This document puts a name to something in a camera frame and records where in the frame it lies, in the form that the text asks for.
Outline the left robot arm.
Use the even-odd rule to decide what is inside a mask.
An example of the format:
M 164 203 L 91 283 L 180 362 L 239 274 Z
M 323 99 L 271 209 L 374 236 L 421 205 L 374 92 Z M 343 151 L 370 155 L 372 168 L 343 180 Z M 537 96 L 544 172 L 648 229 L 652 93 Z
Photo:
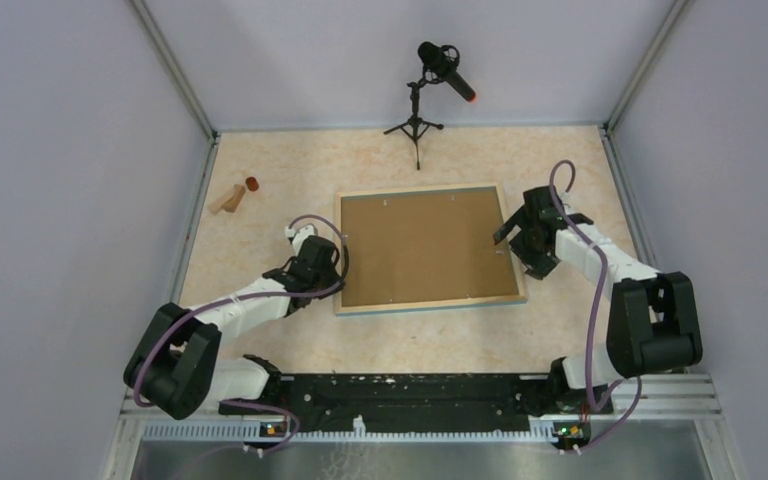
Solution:
M 345 243 L 298 233 L 291 244 L 282 266 L 240 290 L 196 307 L 170 302 L 156 310 L 123 373 L 138 406 L 187 418 L 208 396 L 223 344 L 344 288 Z

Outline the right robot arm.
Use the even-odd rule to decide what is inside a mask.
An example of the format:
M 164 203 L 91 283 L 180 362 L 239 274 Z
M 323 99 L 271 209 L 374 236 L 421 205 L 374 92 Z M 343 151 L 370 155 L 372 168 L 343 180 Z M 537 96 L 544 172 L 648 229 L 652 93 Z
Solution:
M 603 405 L 617 383 L 698 364 L 703 343 L 695 292 L 682 272 L 646 265 L 602 234 L 588 216 L 571 209 L 548 186 L 523 194 L 523 204 L 493 234 L 508 243 L 526 274 L 545 279 L 559 264 L 579 271 L 595 287 L 583 353 L 552 361 L 529 407 L 572 412 Z M 606 339 L 595 339 L 598 302 L 609 303 Z

